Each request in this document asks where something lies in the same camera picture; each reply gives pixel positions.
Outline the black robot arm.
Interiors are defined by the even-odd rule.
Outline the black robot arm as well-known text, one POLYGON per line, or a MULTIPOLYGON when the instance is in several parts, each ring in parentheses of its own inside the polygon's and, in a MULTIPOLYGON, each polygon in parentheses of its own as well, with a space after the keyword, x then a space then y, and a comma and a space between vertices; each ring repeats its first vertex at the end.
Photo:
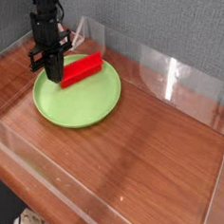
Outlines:
POLYGON ((70 30, 59 31, 65 17, 60 0, 32 0, 36 11, 30 13, 35 46, 28 53, 30 70, 43 67, 54 83, 64 78, 64 56, 72 47, 70 30))

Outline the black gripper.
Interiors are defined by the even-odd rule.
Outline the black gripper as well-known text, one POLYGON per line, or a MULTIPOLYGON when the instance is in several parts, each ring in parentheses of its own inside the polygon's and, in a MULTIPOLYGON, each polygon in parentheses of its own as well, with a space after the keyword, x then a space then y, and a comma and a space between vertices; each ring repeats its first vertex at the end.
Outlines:
POLYGON ((72 47, 70 30, 59 33, 56 16, 30 14, 32 34, 35 46, 29 52, 30 70, 37 71, 43 67, 47 77, 54 83, 59 83, 64 77, 64 54, 72 47), (67 43, 61 45, 61 40, 67 37, 67 43))

